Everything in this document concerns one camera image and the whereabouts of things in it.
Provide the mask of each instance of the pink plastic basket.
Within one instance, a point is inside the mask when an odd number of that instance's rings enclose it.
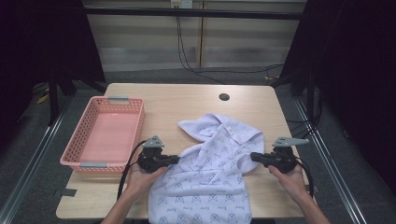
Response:
[[[142,99],[94,96],[75,129],[61,164],[87,173],[120,174],[138,144]]]

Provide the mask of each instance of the white wall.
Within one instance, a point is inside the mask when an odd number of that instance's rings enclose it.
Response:
[[[164,0],[84,0],[84,4],[170,7],[170,1]],[[302,12],[304,5],[305,1],[193,1],[194,8],[274,12]],[[174,17],[89,15],[89,21],[105,72],[182,67]],[[180,23],[191,67],[283,63],[298,25],[297,21],[220,18],[180,18]]]

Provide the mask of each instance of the black curtain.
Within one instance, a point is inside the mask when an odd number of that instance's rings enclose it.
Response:
[[[52,7],[83,5],[80,0],[0,2],[2,141],[12,135],[33,86],[48,82],[50,74],[66,94],[74,92],[72,79],[106,81],[87,16]]]
[[[308,0],[281,78],[296,94],[313,73],[325,102],[364,158],[396,194],[396,3],[389,0]]]

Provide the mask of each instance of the wooden table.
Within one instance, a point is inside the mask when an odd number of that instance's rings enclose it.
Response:
[[[228,101],[219,96],[226,93]],[[144,99],[145,120],[141,139],[158,135],[165,143],[163,154],[179,154],[198,142],[182,131],[177,123],[198,119],[206,113],[238,119],[264,133],[265,151],[279,136],[290,136],[288,125],[273,88],[265,86],[123,84],[108,86],[106,96],[130,96]],[[59,218],[105,217],[117,198],[120,175],[89,175],[73,172],[67,189],[76,189],[74,197],[63,196],[57,208]],[[283,190],[277,179],[259,165],[245,175],[253,218],[302,217],[299,207]],[[128,217],[148,217],[148,193],[132,206]]]

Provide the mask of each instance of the patterned fabric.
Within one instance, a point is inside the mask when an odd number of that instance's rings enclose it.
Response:
[[[262,132],[213,114],[179,126],[203,143],[185,149],[179,163],[154,183],[148,196],[149,222],[250,223],[242,174],[258,165],[250,153],[263,153]]]

